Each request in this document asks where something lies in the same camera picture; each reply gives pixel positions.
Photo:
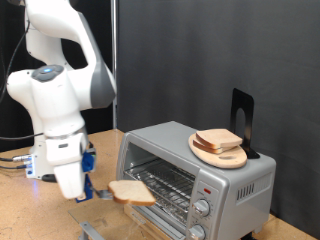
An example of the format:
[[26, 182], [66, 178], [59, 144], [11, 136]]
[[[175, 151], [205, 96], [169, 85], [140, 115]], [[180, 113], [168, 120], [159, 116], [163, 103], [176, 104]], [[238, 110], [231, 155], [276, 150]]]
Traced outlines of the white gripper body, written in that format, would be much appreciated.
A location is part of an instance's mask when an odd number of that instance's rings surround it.
[[85, 174], [80, 162], [56, 166], [54, 174], [65, 198], [78, 198], [84, 193]]

